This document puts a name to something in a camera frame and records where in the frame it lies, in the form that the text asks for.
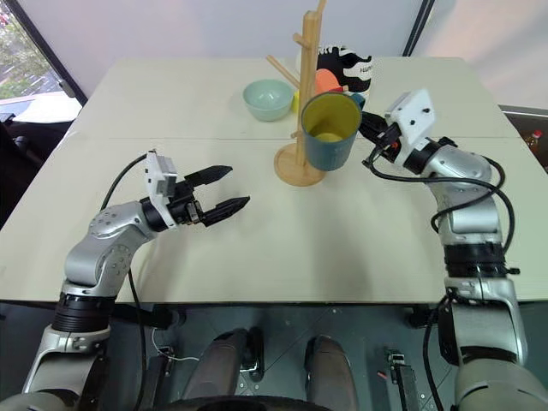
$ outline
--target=teal cup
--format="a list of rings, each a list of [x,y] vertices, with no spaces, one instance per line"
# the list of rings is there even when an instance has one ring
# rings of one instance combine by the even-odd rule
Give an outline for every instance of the teal cup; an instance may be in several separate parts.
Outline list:
[[[361,124],[361,110],[349,96],[325,92],[312,98],[301,115],[308,163],[322,171],[341,168]]]

